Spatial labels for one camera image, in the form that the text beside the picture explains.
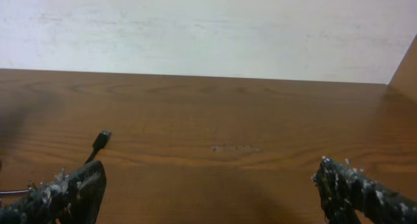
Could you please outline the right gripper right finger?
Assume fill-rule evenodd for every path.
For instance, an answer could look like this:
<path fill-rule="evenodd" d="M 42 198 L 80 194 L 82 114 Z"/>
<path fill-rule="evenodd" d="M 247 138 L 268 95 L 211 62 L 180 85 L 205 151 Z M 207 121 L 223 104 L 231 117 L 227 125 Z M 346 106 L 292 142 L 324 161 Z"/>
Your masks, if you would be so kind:
<path fill-rule="evenodd" d="M 359 211 L 372 223 L 416 224 L 416 201 L 326 156 L 313 181 L 327 223 L 361 224 Z"/>

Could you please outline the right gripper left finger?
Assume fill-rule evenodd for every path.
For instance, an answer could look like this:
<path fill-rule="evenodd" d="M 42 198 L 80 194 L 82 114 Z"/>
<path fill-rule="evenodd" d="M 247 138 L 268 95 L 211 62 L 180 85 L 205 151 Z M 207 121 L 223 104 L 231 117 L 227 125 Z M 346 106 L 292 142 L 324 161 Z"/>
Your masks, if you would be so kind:
<path fill-rule="evenodd" d="M 101 161 L 91 161 L 53 182 L 30 188 L 1 208 L 1 223 L 96 223 L 107 178 Z"/>

